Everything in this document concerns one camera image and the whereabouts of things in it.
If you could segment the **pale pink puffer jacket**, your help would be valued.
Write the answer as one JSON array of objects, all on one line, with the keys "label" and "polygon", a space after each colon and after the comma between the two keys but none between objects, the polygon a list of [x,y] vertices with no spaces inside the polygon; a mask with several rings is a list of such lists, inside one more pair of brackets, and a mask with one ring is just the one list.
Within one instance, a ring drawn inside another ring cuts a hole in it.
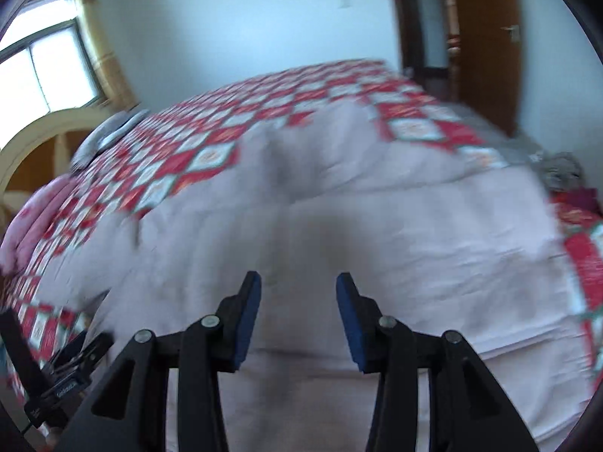
[{"label": "pale pink puffer jacket", "polygon": [[249,354],[220,380],[234,451],[365,448],[376,380],[350,358],[342,272],[412,330],[459,331],[541,450],[591,397],[562,233],[533,171],[386,142],[353,102],[300,128],[257,125],[233,167],[141,218],[102,216],[37,296],[92,310],[92,333],[121,350],[141,328],[184,330],[251,270],[263,294]]}]

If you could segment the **pink folded blanket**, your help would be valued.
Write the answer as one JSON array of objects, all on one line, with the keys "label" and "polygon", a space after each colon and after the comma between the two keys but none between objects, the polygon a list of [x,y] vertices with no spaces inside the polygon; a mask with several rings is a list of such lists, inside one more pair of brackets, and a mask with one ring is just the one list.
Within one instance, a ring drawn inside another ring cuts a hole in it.
[{"label": "pink folded blanket", "polygon": [[2,275],[14,275],[27,267],[37,243],[75,186],[76,179],[63,174],[36,191],[20,209],[1,244]]}]

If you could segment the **red checkered bed quilt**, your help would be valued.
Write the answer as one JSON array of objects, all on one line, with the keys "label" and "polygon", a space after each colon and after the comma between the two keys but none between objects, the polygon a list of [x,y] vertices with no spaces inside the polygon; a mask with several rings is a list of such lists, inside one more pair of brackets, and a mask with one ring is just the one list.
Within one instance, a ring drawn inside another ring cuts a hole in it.
[{"label": "red checkered bed quilt", "polygon": [[341,99],[359,102],[384,141],[439,149],[481,170],[506,165],[502,152],[469,119],[381,61],[347,60],[257,76],[150,113],[87,168],[68,170],[76,186],[27,267],[8,276],[8,302],[42,305],[35,295],[48,262],[82,246],[105,214],[142,217],[237,165],[245,136],[303,127],[323,105]]}]

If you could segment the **dark red cloth on floor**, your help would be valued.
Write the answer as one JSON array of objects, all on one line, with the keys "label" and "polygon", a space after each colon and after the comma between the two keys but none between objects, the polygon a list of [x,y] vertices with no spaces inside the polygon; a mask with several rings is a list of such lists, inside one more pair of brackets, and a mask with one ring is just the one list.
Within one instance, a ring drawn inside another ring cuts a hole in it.
[{"label": "dark red cloth on floor", "polygon": [[586,210],[597,215],[602,214],[598,200],[598,191],[595,188],[580,187],[571,191],[562,192],[557,196],[560,203],[571,207]]}]

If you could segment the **cream wooden headboard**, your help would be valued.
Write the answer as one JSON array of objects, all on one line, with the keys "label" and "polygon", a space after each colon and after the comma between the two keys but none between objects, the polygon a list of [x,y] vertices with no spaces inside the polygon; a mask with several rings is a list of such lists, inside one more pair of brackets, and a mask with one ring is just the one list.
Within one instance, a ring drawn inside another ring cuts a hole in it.
[{"label": "cream wooden headboard", "polygon": [[69,170],[78,147],[112,112],[101,107],[51,112],[19,131],[1,149],[1,229],[39,188]]}]

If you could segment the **grey cloth pile on floor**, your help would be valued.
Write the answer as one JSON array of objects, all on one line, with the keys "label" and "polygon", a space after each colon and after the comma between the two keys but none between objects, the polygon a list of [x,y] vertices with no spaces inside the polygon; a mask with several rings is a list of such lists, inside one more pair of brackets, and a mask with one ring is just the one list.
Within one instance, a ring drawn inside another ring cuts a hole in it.
[{"label": "grey cloth pile on floor", "polygon": [[545,187],[552,193],[563,193],[583,188],[584,170],[569,152],[544,156],[537,172]]}]

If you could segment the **grey striped pillow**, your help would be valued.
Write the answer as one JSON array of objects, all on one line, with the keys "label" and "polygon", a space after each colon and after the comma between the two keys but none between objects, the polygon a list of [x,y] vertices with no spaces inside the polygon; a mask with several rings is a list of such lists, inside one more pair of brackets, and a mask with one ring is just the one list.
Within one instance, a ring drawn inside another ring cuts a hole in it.
[{"label": "grey striped pillow", "polygon": [[97,128],[79,146],[69,164],[72,174],[84,170],[100,153],[112,148],[140,124],[149,115],[148,109],[137,112],[120,111],[106,121],[101,122]]}]

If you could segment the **yellow curtain right of window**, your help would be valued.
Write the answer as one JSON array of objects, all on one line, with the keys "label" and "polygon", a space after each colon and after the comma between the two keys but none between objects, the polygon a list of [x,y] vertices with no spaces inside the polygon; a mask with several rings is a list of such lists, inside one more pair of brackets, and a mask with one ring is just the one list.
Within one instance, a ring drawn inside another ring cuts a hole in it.
[{"label": "yellow curtain right of window", "polygon": [[98,0],[75,0],[75,3],[84,46],[108,104],[115,110],[135,108],[139,101],[106,37]]}]

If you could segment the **brown wooden door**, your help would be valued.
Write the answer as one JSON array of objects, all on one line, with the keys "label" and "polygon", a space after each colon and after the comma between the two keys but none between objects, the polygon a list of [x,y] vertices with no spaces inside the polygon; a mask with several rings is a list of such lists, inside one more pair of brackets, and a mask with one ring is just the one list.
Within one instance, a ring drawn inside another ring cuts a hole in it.
[{"label": "brown wooden door", "polygon": [[518,0],[456,0],[459,98],[506,136],[517,131],[521,44],[501,27],[518,24]]}]

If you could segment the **window with grey frame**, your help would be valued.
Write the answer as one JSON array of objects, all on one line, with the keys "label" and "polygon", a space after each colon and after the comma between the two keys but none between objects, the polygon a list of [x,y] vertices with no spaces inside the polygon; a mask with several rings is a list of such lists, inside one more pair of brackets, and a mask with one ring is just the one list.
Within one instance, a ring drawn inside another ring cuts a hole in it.
[{"label": "window with grey frame", "polygon": [[105,99],[75,0],[34,0],[1,38],[1,144],[50,112]]}]

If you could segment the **dark brown door frame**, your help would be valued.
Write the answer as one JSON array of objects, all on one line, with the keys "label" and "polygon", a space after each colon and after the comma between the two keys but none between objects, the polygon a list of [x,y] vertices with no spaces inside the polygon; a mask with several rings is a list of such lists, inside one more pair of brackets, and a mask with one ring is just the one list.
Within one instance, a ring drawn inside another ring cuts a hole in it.
[{"label": "dark brown door frame", "polygon": [[392,0],[402,74],[445,102],[459,100],[456,0]]}]

